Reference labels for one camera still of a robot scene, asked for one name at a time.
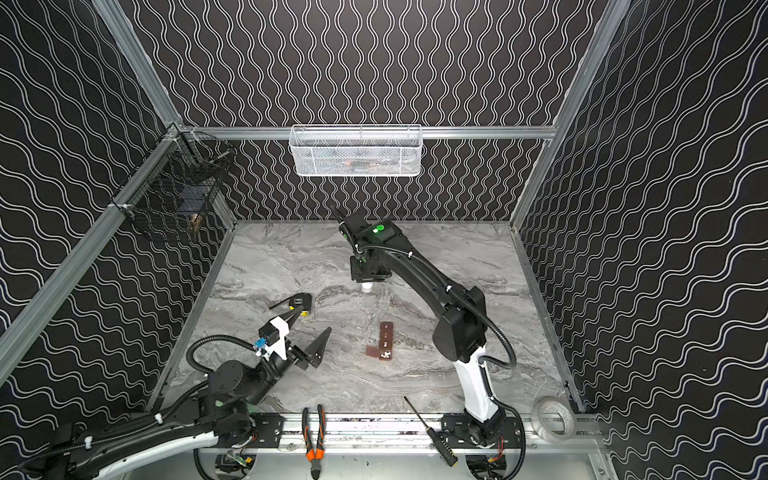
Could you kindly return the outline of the brown pill organizer box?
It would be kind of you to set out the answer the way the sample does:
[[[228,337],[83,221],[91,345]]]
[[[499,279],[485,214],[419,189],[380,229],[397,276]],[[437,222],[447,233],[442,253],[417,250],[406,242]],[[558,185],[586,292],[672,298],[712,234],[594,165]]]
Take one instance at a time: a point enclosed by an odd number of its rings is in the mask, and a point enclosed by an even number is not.
[[[376,345],[366,347],[366,355],[381,361],[390,361],[393,358],[394,325],[390,321],[381,322],[379,325],[379,338]]]

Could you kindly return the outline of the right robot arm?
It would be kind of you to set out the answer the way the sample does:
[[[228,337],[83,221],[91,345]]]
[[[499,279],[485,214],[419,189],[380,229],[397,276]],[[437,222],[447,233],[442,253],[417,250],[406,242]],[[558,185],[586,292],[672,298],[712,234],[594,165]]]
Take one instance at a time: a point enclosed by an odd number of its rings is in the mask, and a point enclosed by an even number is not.
[[[487,315],[484,293],[440,271],[393,221],[370,223],[362,213],[343,216],[336,208],[331,212],[352,248],[353,281],[369,291],[397,275],[430,308],[436,317],[433,344],[454,365],[460,380],[466,436],[478,446],[495,443],[512,408],[495,395],[487,367],[512,369],[517,358],[509,339]]]

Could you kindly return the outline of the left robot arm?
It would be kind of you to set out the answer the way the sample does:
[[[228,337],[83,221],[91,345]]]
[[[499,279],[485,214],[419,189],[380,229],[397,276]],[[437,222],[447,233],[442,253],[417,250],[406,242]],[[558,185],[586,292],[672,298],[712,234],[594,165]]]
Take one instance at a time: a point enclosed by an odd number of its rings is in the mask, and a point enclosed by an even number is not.
[[[122,425],[79,431],[60,428],[44,452],[23,460],[20,471],[40,479],[116,479],[123,474],[172,457],[205,448],[244,448],[261,438],[253,407],[261,403],[288,370],[320,366],[332,330],[326,328],[308,347],[288,338],[296,321],[312,311],[309,293],[294,294],[287,310],[269,319],[254,341],[215,334],[193,342],[187,363],[204,374],[200,383],[170,406],[142,414]],[[257,356],[255,365],[228,360],[213,369],[195,354],[210,343],[229,343]]]

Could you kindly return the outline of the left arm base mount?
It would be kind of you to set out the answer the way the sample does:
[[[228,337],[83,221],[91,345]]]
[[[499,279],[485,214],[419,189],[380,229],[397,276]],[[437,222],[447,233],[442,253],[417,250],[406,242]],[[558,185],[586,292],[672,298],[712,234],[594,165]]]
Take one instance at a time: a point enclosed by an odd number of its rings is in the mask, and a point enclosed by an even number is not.
[[[277,448],[285,418],[277,413],[233,413],[213,423],[212,448]]]

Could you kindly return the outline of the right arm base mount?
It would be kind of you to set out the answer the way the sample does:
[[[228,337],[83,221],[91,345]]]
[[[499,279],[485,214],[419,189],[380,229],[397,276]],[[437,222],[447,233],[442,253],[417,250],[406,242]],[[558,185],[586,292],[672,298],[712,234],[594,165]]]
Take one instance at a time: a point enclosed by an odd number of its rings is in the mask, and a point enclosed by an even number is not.
[[[446,414],[440,420],[439,432],[451,448],[490,450],[503,445],[503,449],[521,446],[519,423],[510,417],[479,422],[466,413]]]

